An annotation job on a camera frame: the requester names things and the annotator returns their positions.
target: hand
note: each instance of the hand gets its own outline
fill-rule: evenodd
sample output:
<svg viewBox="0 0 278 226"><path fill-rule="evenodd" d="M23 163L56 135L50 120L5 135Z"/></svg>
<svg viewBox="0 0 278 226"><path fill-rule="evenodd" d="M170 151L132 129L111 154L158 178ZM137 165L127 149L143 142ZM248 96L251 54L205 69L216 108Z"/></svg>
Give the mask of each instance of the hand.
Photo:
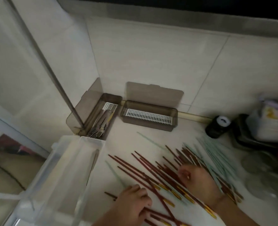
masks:
<svg viewBox="0 0 278 226"><path fill-rule="evenodd" d="M178 176L188 191L209 207L216 206L224 197L211 175L204 168L182 165L178 170Z"/></svg>
<svg viewBox="0 0 278 226"><path fill-rule="evenodd" d="M113 207L94 226L140 226L149 217L143 211L146 206L152 206L152 199L145 188L138 184L127 187L119 194Z"/></svg>

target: black cable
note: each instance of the black cable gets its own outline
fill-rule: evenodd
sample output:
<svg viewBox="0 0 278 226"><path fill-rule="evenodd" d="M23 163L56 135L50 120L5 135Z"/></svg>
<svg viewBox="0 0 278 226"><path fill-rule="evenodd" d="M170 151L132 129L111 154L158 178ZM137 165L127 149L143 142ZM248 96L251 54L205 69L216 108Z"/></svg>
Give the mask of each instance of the black cable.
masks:
<svg viewBox="0 0 278 226"><path fill-rule="evenodd" d="M2 171L4 171L6 174L8 174L13 180L16 181L16 183L22 188L22 190L26 190L25 187L11 174L9 173L7 170L5 170L3 167L0 166L0 169Z"/></svg>

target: metal pole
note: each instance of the metal pole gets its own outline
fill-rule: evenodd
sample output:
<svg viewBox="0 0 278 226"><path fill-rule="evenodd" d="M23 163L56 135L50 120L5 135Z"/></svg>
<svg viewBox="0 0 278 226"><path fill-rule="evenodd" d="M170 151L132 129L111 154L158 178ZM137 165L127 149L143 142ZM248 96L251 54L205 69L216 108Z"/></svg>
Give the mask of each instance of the metal pole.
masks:
<svg viewBox="0 0 278 226"><path fill-rule="evenodd" d="M24 31L25 35L29 39L29 41L32 44L34 50L36 51L39 59L41 60L41 63L45 67L45 69L47 71L47 74L50 77L51 81L53 82L53 84L55 85L55 87L57 88L59 93L61 94L62 98L66 102L67 106L69 107L69 109L73 113L73 115L76 118L76 120L78 121L78 123L81 125L81 128L84 129L84 122L81 120L80 116L78 115L77 111L75 110L74 106L72 105L70 99L68 98L66 92L64 91L62 85L60 84L57 77L55 76L53 70L51 69L49 63L47 62L45 56L43 55L41 49L39 48L37 42L33 38L32 34L30 33L28 27L26 26L24 20L22 19L21 15L19 14L15 4L13 3L12 0L6 0L6 1L8 2L9 6L13 10L15 17L17 18L18 22L20 23L20 26L21 26L22 30Z"/></svg>

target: person's left hand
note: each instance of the person's left hand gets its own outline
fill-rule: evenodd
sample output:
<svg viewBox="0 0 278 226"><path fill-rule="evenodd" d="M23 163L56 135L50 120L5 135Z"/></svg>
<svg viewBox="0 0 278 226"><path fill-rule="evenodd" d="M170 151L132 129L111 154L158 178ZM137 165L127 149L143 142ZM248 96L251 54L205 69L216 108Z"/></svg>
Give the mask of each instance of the person's left hand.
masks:
<svg viewBox="0 0 278 226"><path fill-rule="evenodd" d="M149 217L149 213L143 211L146 206L152 206L147 190L138 184L128 186L119 194L113 207L93 226L140 226Z"/></svg>

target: transparent storage box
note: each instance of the transparent storage box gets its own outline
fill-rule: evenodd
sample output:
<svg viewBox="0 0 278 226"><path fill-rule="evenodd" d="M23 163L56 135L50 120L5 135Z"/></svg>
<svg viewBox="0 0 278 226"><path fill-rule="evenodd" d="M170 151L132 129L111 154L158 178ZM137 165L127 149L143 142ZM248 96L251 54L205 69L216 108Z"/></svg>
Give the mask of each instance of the transparent storage box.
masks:
<svg viewBox="0 0 278 226"><path fill-rule="evenodd" d="M61 137L18 203L17 218L38 226L79 225L96 150L101 151L104 143L88 137Z"/></svg>

